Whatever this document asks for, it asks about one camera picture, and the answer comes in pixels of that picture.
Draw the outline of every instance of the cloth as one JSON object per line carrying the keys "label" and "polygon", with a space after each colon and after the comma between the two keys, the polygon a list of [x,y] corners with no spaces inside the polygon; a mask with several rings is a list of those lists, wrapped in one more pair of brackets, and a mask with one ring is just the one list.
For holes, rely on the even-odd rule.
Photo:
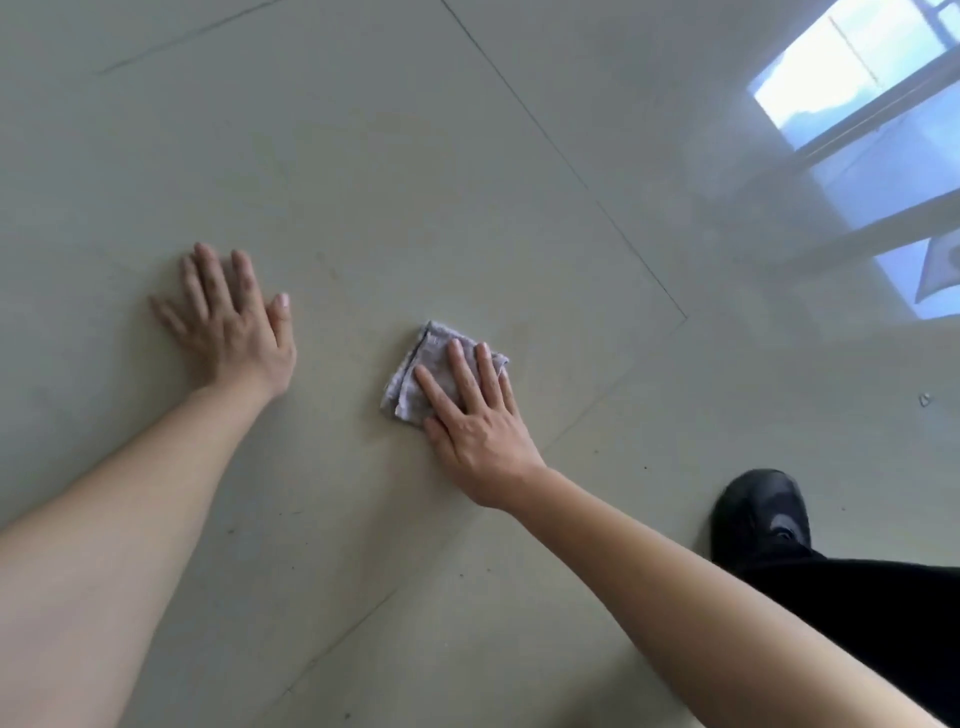
{"label": "cloth", "polygon": [[736,576],[960,728],[960,570],[829,559],[771,542]]}
{"label": "cloth", "polygon": [[[430,374],[437,379],[437,382],[456,402],[458,407],[464,408],[463,398],[461,398],[457,389],[457,382],[453,378],[453,372],[450,370],[446,357],[446,345],[453,339],[460,339],[460,343],[464,345],[467,364],[479,381],[476,354],[474,353],[477,343],[450,327],[436,321],[429,321],[420,329],[417,335],[417,345],[403,357],[399,369],[396,370],[387,384],[386,390],[384,390],[380,409],[385,415],[396,417],[398,420],[417,427],[423,427],[423,421],[433,414],[433,407],[430,406],[430,401],[426,398],[423,390],[420,389],[417,378],[414,376],[414,368],[419,364],[426,367]],[[491,355],[493,368],[499,375],[510,359],[502,353],[491,352]]]}

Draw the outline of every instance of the grout line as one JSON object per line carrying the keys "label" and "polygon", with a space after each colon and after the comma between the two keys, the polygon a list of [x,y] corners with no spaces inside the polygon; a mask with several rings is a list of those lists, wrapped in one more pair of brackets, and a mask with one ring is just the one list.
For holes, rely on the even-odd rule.
{"label": "grout line", "polygon": [[627,246],[627,250],[629,250],[631,253],[636,255],[636,259],[639,260],[641,263],[643,263],[643,267],[647,269],[647,273],[650,274],[650,278],[652,278],[657,282],[657,285],[662,289],[663,293],[666,294],[666,297],[670,299],[670,302],[677,307],[677,310],[680,311],[680,315],[683,316],[684,321],[686,321],[689,318],[689,316],[687,316],[686,312],[682,308],[680,308],[680,304],[677,303],[677,300],[673,297],[673,294],[671,294],[670,291],[666,289],[666,286],[663,285],[660,278],[658,278],[657,274],[654,273],[654,269],[651,268],[649,265],[647,265],[647,261],[643,259],[643,255],[641,255],[639,251],[634,247],[634,244],[630,242],[630,238],[627,237],[627,233],[624,232],[623,229],[616,224],[616,221],[613,219],[612,215],[610,215],[607,212],[607,209],[603,206],[603,204],[599,200],[594,200],[594,202],[597,204],[600,210],[604,213],[604,216],[608,220],[610,220],[610,224],[613,225],[613,228],[620,233],[620,237],[623,238],[623,243],[624,245]]}
{"label": "grout line", "polygon": [[516,102],[520,104],[520,106],[523,108],[524,111],[526,111],[527,116],[530,117],[530,120],[540,130],[540,133],[543,134],[543,138],[547,140],[547,142],[550,144],[551,147],[553,147],[553,151],[559,155],[560,159],[564,161],[564,164],[566,164],[567,168],[573,173],[573,176],[577,178],[577,182],[579,182],[583,186],[583,188],[590,193],[590,196],[593,198],[593,201],[597,204],[598,207],[600,207],[604,216],[610,221],[610,223],[613,225],[616,231],[620,233],[620,237],[623,239],[624,244],[627,246],[627,250],[629,250],[633,255],[637,257],[637,259],[639,259],[639,261],[643,264],[643,267],[647,269],[648,273],[650,273],[650,276],[653,278],[653,280],[657,282],[657,285],[660,287],[663,293],[666,294],[667,298],[670,299],[670,302],[674,304],[674,306],[676,306],[677,310],[680,311],[680,315],[684,317],[684,320],[686,320],[687,315],[684,312],[684,310],[680,308],[680,305],[677,303],[676,299],[674,299],[674,297],[666,289],[666,286],[663,285],[662,281],[660,281],[660,279],[657,278],[657,276],[654,274],[650,266],[647,265],[647,261],[643,259],[643,256],[639,253],[639,251],[636,249],[634,244],[630,241],[630,238],[627,237],[627,234],[623,231],[623,229],[621,229],[620,226],[613,221],[613,218],[607,212],[607,209],[603,207],[603,205],[597,199],[596,195],[593,194],[593,190],[590,189],[587,182],[584,180],[583,177],[581,177],[580,173],[577,171],[577,168],[573,166],[573,164],[566,157],[566,155],[560,150],[560,147],[557,146],[557,142],[555,142],[550,137],[550,134],[547,133],[546,129],[543,127],[543,125],[540,123],[537,117],[534,116],[534,113],[530,111],[530,108],[523,103],[523,99],[520,98],[520,95],[516,92],[516,89],[510,85],[510,82],[507,81],[507,77],[503,75],[503,73],[500,71],[499,68],[497,68],[496,63],[494,63],[493,59],[487,55],[487,52],[483,49],[483,46],[481,46],[479,41],[477,41],[477,39],[473,37],[473,34],[469,30],[467,30],[467,26],[464,25],[464,21],[461,20],[460,16],[453,10],[453,8],[450,7],[447,0],[440,0],[440,2],[446,8],[446,11],[449,12],[450,15],[453,17],[453,19],[456,21],[457,25],[460,26],[460,30],[464,32],[464,35],[466,35],[469,41],[473,43],[473,47],[480,52],[480,55],[483,56],[484,60],[490,64],[490,68],[493,69],[493,72],[499,77],[500,81],[502,81],[503,84],[510,91],[510,93],[513,94],[514,98],[516,99]]}
{"label": "grout line", "polygon": [[265,2],[262,2],[259,5],[254,5],[252,8],[246,8],[245,10],[236,12],[233,15],[228,15],[227,17],[221,18],[220,20],[215,20],[214,22],[209,23],[208,25],[204,25],[200,28],[189,31],[183,34],[182,36],[175,37],[171,40],[165,40],[164,42],[159,43],[158,45],[152,46],[147,50],[136,54],[135,56],[130,56],[129,58],[123,59],[122,61],[111,63],[106,68],[103,68],[97,71],[96,75],[106,76],[108,73],[113,73],[113,71],[116,71],[125,66],[133,65],[134,63],[139,63],[144,59],[149,58],[150,56],[153,56],[157,53],[162,53],[163,51],[173,48],[174,46],[181,45],[182,43],[186,43],[200,36],[205,36],[210,31],[215,31],[217,28],[225,26],[228,23],[232,23],[234,20],[238,20],[244,15],[249,15],[252,12],[262,11],[266,8],[271,7],[272,5],[276,5],[277,3],[281,3],[281,2],[283,2],[283,0],[265,0]]}
{"label": "grout line", "polygon": [[333,639],[331,643],[328,643],[326,646],[324,646],[323,649],[321,649],[320,652],[318,652],[316,655],[310,658],[307,664],[304,665],[303,668],[300,670],[300,672],[297,673],[297,677],[293,679],[290,685],[284,688],[283,691],[280,693],[280,695],[278,695],[274,700],[270,701],[270,703],[268,703],[267,706],[257,714],[256,718],[254,719],[254,722],[262,718],[268,712],[270,712],[270,710],[276,705],[276,703],[278,703],[280,700],[283,699],[284,695],[288,693],[292,693],[294,688],[300,682],[300,680],[302,680],[314,667],[316,667],[317,664],[320,662],[320,660],[322,660],[324,657],[330,654],[333,650],[335,650],[338,646],[340,646],[340,644],[347,637],[349,637],[358,629],[360,629],[360,627],[363,625],[365,621],[367,621],[370,617],[376,614],[376,612],[380,609],[380,607],[382,607],[384,604],[386,604],[388,601],[394,598],[396,593],[399,592],[400,589],[402,588],[403,588],[403,585],[398,584],[393,589],[391,589],[390,592],[386,596],[384,596],[382,599],[380,599],[380,601],[374,604],[371,607],[371,609],[363,617],[358,619],[351,626],[349,626],[347,629],[341,632],[337,637]]}
{"label": "grout line", "polygon": [[[660,342],[660,345],[661,345],[661,346],[665,346],[665,345],[677,334],[677,331],[679,331],[687,321],[689,321],[689,317],[684,316],[684,319],[683,319],[682,321],[680,321],[676,326],[674,326],[674,327],[673,327],[673,330],[671,330],[666,336],[663,337],[663,340]],[[553,438],[553,440],[551,440],[549,443],[547,443],[547,444],[543,447],[543,450],[541,450],[541,453],[543,454],[543,456],[545,457],[545,456],[547,455],[547,453],[549,453],[549,451],[550,451],[555,445],[557,445],[557,443],[559,443],[559,442],[561,441],[561,439],[566,435],[567,432],[569,432],[571,429],[573,429],[574,427],[576,427],[577,425],[579,425],[580,422],[581,422],[590,412],[592,412],[593,409],[594,409],[600,402],[602,402],[603,400],[605,400],[605,399],[607,398],[607,396],[610,394],[610,392],[612,392],[614,389],[616,389],[618,386],[620,386],[620,384],[622,384],[622,383],[624,382],[624,380],[627,379],[627,377],[629,377],[630,375],[632,375],[637,369],[639,369],[639,368],[640,368],[641,366],[643,366],[645,363],[646,363],[646,356],[645,356],[645,355],[641,355],[639,359],[637,359],[636,361],[634,361],[634,363],[630,366],[630,368],[629,368],[626,372],[624,372],[621,376],[617,377],[616,380],[615,380],[613,383],[611,383],[610,385],[604,387],[603,391],[602,391],[599,395],[597,395],[597,396],[593,399],[593,401],[584,408],[584,411],[583,411],[583,412],[581,412],[579,415],[577,415],[576,419],[575,419],[572,423],[570,423],[569,425],[567,425],[566,427],[564,427],[563,431],[561,431],[560,434],[558,434],[555,438]]]}

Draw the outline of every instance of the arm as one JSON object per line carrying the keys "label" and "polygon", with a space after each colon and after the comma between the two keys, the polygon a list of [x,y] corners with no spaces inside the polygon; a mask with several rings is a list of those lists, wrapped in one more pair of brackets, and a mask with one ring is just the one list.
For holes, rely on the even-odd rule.
{"label": "arm", "polygon": [[437,410],[427,435],[448,474],[583,579],[706,726],[941,725],[766,596],[549,470],[485,345],[479,384],[456,344],[450,359],[466,413],[417,371]]}
{"label": "arm", "polygon": [[154,302],[210,383],[0,533],[5,726],[119,720],[230,457],[289,384],[288,300],[266,307],[249,257],[235,253],[233,265],[236,308],[217,255],[203,245],[182,263],[189,319]]}

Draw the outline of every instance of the forearm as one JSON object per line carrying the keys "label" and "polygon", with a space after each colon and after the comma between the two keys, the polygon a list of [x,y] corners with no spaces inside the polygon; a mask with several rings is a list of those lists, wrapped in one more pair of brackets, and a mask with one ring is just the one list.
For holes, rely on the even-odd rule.
{"label": "forearm", "polygon": [[[0,535],[0,703],[56,721],[76,691],[73,724],[119,716],[217,483],[264,403],[241,381],[195,392]],[[69,673],[80,665],[78,682]]]}
{"label": "forearm", "polygon": [[562,475],[537,471],[516,492],[508,510],[710,728],[939,725],[773,601]]}

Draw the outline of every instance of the glossy floor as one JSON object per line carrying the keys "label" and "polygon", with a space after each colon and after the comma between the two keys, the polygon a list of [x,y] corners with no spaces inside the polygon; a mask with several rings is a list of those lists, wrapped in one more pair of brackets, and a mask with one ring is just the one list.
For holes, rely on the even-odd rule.
{"label": "glossy floor", "polygon": [[293,390],[124,725],[689,723],[377,413],[427,318],[511,356],[553,466],[683,543],[780,467],[824,552],[954,562],[958,86],[830,136],[953,73],[922,2],[9,3],[0,517],[181,395],[143,297],[195,239],[294,301]]}

